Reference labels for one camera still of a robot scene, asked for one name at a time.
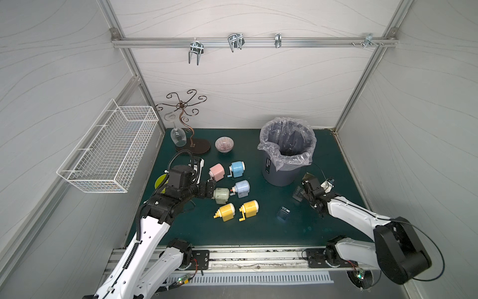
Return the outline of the small yellow pencil sharpener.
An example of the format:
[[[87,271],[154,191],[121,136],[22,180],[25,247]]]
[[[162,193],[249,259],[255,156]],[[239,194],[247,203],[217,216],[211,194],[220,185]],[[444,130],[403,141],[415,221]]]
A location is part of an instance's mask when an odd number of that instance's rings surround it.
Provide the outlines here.
[[[226,204],[220,207],[215,215],[214,219],[221,218],[224,222],[233,219],[235,216],[235,206],[232,203]]]

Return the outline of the pink pencil sharpener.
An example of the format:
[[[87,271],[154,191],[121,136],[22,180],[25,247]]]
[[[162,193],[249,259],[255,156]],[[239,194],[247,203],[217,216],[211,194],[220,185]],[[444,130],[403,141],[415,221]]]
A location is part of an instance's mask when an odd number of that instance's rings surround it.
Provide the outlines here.
[[[224,167],[218,163],[209,169],[210,179],[218,182],[225,177]]]

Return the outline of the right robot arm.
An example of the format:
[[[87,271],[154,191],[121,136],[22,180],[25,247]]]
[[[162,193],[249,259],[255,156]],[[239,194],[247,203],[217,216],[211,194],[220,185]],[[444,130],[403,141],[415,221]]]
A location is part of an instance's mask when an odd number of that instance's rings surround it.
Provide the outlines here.
[[[355,270],[351,281],[361,283],[365,276],[359,266],[365,264],[397,285],[417,280],[431,268],[432,259],[418,236],[421,229],[407,219],[379,215],[349,201],[333,192],[331,179],[321,182],[306,174],[301,184],[305,200],[320,216],[342,220],[369,238],[366,242],[339,235],[328,241],[322,256],[329,267],[347,262]]]

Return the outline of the bright blue shavings tray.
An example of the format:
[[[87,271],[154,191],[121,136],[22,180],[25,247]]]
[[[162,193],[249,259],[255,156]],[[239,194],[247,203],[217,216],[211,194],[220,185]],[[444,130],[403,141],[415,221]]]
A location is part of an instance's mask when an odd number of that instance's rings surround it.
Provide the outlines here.
[[[285,223],[288,218],[290,217],[290,213],[291,211],[287,208],[285,208],[284,206],[281,207],[281,209],[278,211],[277,215],[276,215],[276,218]]]

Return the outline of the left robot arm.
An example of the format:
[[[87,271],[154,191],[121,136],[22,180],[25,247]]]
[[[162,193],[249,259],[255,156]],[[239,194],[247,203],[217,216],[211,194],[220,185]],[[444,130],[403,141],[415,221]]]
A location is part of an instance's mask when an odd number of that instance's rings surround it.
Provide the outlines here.
[[[136,234],[110,276],[91,296],[93,299],[151,299],[159,293],[164,281],[192,259],[192,246],[183,240],[170,241],[153,266],[148,262],[184,206],[194,198],[213,197],[215,182],[201,181],[204,162],[183,149],[189,164],[168,164],[166,178],[152,196],[137,210]]]

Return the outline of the yellow white pencil sharpener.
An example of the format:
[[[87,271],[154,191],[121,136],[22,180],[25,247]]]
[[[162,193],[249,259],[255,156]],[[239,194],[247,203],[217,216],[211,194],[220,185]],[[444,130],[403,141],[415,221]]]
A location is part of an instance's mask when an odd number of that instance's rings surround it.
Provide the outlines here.
[[[244,203],[239,211],[241,212],[241,218],[239,219],[240,222],[257,215],[259,211],[259,204],[256,200],[252,200],[249,202]]]

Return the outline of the grey green pencil sharpener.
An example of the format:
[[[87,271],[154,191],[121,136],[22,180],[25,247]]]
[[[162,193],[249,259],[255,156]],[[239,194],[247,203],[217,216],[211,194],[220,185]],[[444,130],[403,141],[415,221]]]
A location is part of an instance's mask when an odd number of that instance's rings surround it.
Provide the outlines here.
[[[229,201],[230,190],[228,188],[216,188],[213,194],[213,200],[216,204],[226,205]]]

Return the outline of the light blue pencil sharpener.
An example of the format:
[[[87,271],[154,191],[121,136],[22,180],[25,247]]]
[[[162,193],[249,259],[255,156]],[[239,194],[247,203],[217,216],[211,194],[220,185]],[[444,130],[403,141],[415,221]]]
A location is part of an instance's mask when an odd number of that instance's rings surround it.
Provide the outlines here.
[[[242,177],[245,171],[245,163],[243,161],[235,161],[229,166],[229,178]]]

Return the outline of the yellow transparent shavings tray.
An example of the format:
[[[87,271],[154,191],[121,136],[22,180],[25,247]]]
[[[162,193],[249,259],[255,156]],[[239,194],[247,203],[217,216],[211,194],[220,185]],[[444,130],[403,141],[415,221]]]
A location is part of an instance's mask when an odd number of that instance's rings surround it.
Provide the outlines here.
[[[308,180],[308,179],[311,179],[311,178],[314,178],[314,175],[311,174],[311,173],[306,172],[304,174],[304,176],[302,177],[302,180]]]

